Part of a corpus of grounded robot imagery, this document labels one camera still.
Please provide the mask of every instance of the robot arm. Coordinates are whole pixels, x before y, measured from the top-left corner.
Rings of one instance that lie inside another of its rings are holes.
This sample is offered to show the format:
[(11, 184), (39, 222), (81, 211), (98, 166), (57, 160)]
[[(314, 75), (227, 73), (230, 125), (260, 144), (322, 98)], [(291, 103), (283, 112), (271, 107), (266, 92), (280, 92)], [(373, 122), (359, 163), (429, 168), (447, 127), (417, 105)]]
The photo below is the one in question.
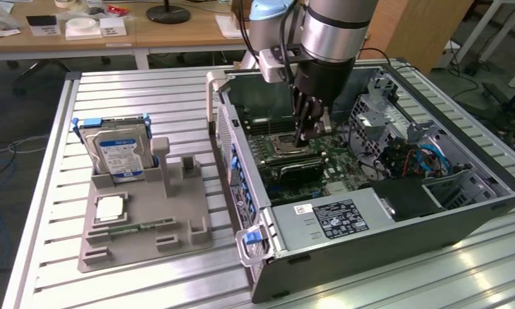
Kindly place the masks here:
[(378, 0), (310, 0), (302, 44), (290, 46), (288, 62), (298, 64), (294, 80), (284, 70), (283, 45), (259, 52), (266, 80), (275, 81), (271, 72), (280, 72), (292, 89), (298, 147), (333, 130), (334, 100), (347, 83), (377, 4)]

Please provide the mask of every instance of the tape roll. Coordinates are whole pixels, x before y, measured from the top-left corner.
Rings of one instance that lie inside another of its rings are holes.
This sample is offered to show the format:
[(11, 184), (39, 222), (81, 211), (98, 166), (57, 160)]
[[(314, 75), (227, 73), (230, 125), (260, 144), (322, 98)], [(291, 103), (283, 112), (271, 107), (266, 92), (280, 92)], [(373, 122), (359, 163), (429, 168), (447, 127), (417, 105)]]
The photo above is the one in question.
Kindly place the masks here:
[(76, 0), (55, 0), (55, 5), (57, 8), (71, 8)]

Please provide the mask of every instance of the hard drive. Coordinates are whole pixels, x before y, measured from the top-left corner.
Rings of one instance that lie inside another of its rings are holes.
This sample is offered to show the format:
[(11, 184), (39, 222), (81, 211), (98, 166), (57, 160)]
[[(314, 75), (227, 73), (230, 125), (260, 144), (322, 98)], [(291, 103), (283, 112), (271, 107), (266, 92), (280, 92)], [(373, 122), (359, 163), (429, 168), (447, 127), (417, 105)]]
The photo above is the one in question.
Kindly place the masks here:
[(89, 118), (73, 131), (83, 142), (96, 174), (111, 174), (116, 183), (143, 179), (143, 170), (158, 166), (151, 153), (151, 118)]

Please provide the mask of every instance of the gray floor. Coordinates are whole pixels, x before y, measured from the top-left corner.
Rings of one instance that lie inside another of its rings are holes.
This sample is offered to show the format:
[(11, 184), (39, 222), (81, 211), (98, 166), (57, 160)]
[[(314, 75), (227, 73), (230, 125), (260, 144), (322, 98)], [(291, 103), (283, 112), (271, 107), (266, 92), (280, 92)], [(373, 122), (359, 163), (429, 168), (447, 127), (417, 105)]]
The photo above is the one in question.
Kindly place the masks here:
[[(455, 33), (455, 40), (463, 42), (470, 34), (477, 20), (463, 23)], [(495, 31), (489, 28), (485, 31), (474, 49), (478, 51), (486, 37)], [(239, 60), (242, 53), (227, 53), (231, 60)], [(76, 71), (112, 71), (135, 70), (136, 64), (132, 57), (112, 57), (112, 63), (103, 66), (100, 58), (67, 59), (64, 62)], [(462, 66), (473, 59), (467, 57)], [(187, 54), (186, 64), (180, 64), (176, 55), (162, 55), (154, 57), (155, 67), (175, 66), (207, 66), (214, 63), (222, 64), (219, 54), (211, 57), (210, 53)], [(11, 93), (11, 83), (20, 72), (32, 65), (32, 61), (20, 61), (20, 68), (12, 70), (5, 62), (0, 62), (0, 141), (13, 141), (28, 136), (43, 135), (49, 132), (52, 120), (56, 111), (56, 103), (61, 93), (63, 73), (59, 69), (49, 67), (39, 72), (37, 76), (25, 83), (28, 94), (24, 97), (15, 97)], [(481, 71), (474, 80), (477, 82), (494, 82), (507, 94), (513, 94), (514, 89), (506, 87), (506, 83), (515, 74), (515, 39), (507, 37), (499, 50), (491, 58), (491, 72)], [(430, 74), (431, 80), (450, 94), (455, 94), (463, 89), (469, 89), (473, 84), (455, 78), (445, 70), (435, 70)], [(482, 106), (485, 98), (481, 96), (481, 90), (473, 91), (459, 97), (465, 102)], [(37, 147), (43, 141), (27, 144), (27, 148)], [(0, 154), (0, 159), (8, 160), (9, 153)], [(0, 188), (0, 211), (8, 227), (11, 238), (12, 254), (0, 265), (0, 306), (4, 298), (9, 273), (8, 268), (13, 265), (16, 247), (19, 245), (23, 233), (24, 219), (28, 213), (28, 207), (32, 200), (32, 191), (37, 181), (37, 173), (43, 153), (20, 154), (16, 158), (16, 173), (8, 183)], [(0, 233), (0, 257), (4, 247), (3, 235)]]

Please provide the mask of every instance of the aluminum extrusion table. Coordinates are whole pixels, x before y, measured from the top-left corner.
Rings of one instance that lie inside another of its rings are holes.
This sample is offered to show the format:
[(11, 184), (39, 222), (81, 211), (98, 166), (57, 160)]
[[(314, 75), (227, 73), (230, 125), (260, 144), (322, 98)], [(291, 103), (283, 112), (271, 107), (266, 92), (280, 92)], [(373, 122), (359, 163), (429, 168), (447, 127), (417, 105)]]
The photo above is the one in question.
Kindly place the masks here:
[[(218, 68), (227, 67), (84, 73), (65, 81), (4, 308), (515, 308), (515, 210), (453, 247), (251, 304), (206, 130), (204, 75)], [(410, 70), (403, 76), (515, 176), (513, 150)], [(429, 119), (406, 95), (399, 104), (417, 120)], [(168, 160), (194, 153), (203, 164), (214, 247), (81, 274), (91, 159), (71, 119), (143, 112), (155, 135), (170, 137)]]

